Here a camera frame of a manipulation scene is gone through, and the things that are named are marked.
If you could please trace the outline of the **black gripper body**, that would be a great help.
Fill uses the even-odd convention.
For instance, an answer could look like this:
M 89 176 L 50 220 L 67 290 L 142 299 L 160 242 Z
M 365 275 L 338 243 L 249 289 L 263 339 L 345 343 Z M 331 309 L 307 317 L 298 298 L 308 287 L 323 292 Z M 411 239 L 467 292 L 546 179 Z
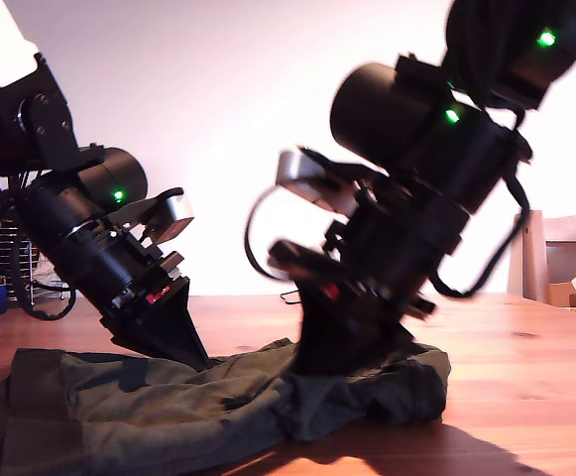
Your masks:
M 459 244 L 470 218 L 465 208 L 440 195 L 312 203 L 347 220 L 331 222 L 320 248 L 280 239 L 268 258 L 296 283 L 307 319 L 394 321 L 431 313 L 418 291 Z
M 189 323 L 189 279 L 178 252 L 143 246 L 107 219 L 89 220 L 66 235 L 68 280 L 98 308 L 107 325 Z

